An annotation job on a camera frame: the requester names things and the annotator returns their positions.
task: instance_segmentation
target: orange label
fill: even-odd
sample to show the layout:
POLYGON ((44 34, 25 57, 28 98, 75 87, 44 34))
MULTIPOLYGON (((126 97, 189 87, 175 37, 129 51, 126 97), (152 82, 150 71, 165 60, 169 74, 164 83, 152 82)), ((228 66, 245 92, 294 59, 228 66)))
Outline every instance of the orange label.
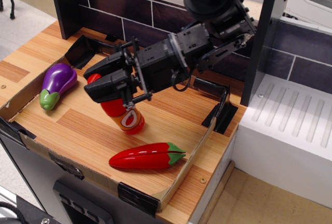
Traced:
POLYGON ((140 123, 141 113, 136 108, 133 108, 119 117, 112 117, 112 119, 122 130, 132 130, 140 123))

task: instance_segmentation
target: red bottle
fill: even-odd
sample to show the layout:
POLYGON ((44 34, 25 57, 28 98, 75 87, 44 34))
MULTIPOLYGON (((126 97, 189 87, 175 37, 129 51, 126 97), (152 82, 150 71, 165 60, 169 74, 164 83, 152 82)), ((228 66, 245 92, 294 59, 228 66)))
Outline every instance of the red bottle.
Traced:
MULTIPOLYGON (((98 80, 102 76, 100 74, 93 74, 88 78, 88 84, 98 80)), ((122 99, 113 101, 106 101, 100 103, 107 115, 109 115, 115 123, 127 134, 136 134, 139 132, 145 123, 144 117, 134 107, 126 110, 122 105, 122 99)))

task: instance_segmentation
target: dark tile wall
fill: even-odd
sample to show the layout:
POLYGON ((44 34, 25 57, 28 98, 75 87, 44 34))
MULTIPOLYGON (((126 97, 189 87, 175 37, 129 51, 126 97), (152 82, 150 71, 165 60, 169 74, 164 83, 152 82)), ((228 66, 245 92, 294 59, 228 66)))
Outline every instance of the dark tile wall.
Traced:
MULTIPOLYGON (((78 0, 84 26, 147 47, 176 33, 193 21, 185 8, 161 0, 78 0)), ((253 38, 217 63, 213 70, 244 81, 253 38)), ((267 73, 332 93, 332 38, 330 35, 280 22, 267 73)))
POLYGON ((267 73, 332 93, 332 35, 281 21, 267 73))
MULTIPOLYGON (((181 5, 161 0, 78 0, 85 27, 130 41, 139 39, 142 47, 150 46, 177 33, 194 19, 181 5)), ((244 81, 252 41, 217 63, 213 70, 244 81)))

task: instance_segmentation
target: logo on bottle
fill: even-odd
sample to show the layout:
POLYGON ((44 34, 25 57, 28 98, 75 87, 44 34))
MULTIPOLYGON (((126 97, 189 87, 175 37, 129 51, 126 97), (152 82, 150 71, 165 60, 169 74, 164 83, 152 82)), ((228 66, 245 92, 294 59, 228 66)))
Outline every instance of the logo on bottle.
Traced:
POLYGON ((127 112, 124 118, 121 120, 121 124, 126 128, 133 127, 137 122, 137 113, 134 109, 127 112))

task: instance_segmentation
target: wooden tabletop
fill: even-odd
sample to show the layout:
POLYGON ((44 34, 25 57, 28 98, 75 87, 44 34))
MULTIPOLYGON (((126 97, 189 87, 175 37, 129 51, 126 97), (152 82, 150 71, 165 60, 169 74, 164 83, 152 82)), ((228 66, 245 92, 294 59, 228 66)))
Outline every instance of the wooden tabletop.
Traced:
MULTIPOLYGON (((63 57, 82 34, 106 42, 105 35, 86 28, 63 40, 59 24, 55 22, 1 61, 0 106, 10 105, 22 88, 63 57)), ((136 105, 146 124, 139 134, 126 135, 83 89, 86 85, 82 76, 84 71, 103 58, 96 55, 81 71, 77 70, 77 85, 62 96, 53 111, 41 109, 37 95, 11 120, 34 133, 37 142, 56 153, 156 197, 171 186, 205 134, 207 128, 201 122, 217 101, 194 89, 183 93, 172 88, 163 90, 154 94, 152 101, 136 105), (166 170, 117 170, 108 165, 109 158, 122 150, 156 142, 173 142, 186 150, 187 156, 166 170)), ((157 213, 157 218, 169 223, 187 223, 190 219, 245 111, 240 105, 242 82, 210 72, 201 77, 231 85, 230 99, 239 110, 224 135, 212 133, 168 205, 157 213), (201 183, 202 178, 207 180, 206 184, 201 183)))

